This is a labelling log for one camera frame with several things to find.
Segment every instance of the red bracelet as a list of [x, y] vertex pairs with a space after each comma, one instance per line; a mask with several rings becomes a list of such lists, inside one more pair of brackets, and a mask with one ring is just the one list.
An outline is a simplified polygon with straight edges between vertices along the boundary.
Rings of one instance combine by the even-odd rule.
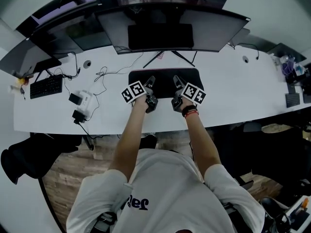
[[199, 114], [199, 112], [197, 110], [189, 111], [187, 114], [185, 114], [185, 119], [187, 116], [189, 116], [190, 114], [193, 114], [193, 113]]

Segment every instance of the white t-shirt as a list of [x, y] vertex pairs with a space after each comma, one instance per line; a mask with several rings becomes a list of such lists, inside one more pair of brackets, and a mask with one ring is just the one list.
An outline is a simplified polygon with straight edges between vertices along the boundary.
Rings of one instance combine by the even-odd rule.
[[[231, 203], [253, 231], [260, 233], [265, 212], [255, 199], [229, 175], [213, 165], [200, 181], [199, 171], [188, 156], [143, 149], [129, 183], [133, 190], [117, 211], [112, 233], [234, 233], [222, 204]], [[68, 233], [87, 233], [96, 219], [111, 211], [127, 183], [123, 173], [108, 170], [83, 179], [67, 219]]]

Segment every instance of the person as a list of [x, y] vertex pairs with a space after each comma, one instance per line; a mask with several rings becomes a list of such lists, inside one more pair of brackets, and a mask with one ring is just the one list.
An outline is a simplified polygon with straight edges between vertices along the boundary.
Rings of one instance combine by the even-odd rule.
[[[144, 148], [148, 144], [141, 131], [148, 104], [145, 95], [137, 98], [109, 170], [83, 179], [67, 219], [68, 233], [93, 232], [106, 212], [116, 213], [112, 233], [233, 233], [223, 206], [227, 203], [251, 232], [261, 232], [264, 209], [221, 165], [195, 106], [182, 99], [197, 166], [189, 156]], [[149, 142], [155, 147], [156, 141]]]

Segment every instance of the black wrist strap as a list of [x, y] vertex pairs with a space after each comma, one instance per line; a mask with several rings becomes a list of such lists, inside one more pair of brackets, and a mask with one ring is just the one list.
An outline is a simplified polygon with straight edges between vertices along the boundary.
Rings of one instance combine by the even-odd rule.
[[181, 114], [183, 115], [183, 117], [185, 117], [185, 115], [189, 112], [189, 111], [193, 111], [193, 110], [196, 110], [197, 111], [197, 108], [195, 105], [189, 105], [187, 107], [185, 107], [183, 109], [183, 111], [181, 112]]

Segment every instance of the wristband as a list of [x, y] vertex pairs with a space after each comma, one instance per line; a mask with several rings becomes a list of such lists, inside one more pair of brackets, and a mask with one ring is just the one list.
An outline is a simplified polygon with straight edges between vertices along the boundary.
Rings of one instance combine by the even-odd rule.
[[189, 116], [189, 115], [191, 115], [193, 113], [199, 114], [199, 112], [197, 110], [189, 111], [187, 114], [185, 114], [185, 119], [187, 118], [187, 116]]
[[182, 110], [181, 114], [183, 115], [183, 117], [185, 117], [185, 115], [186, 115], [189, 111], [193, 111], [193, 110], [197, 111], [196, 106], [194, 106], [194, 105], [189, 105], [189, 106], [186, 106], [186, 107]]

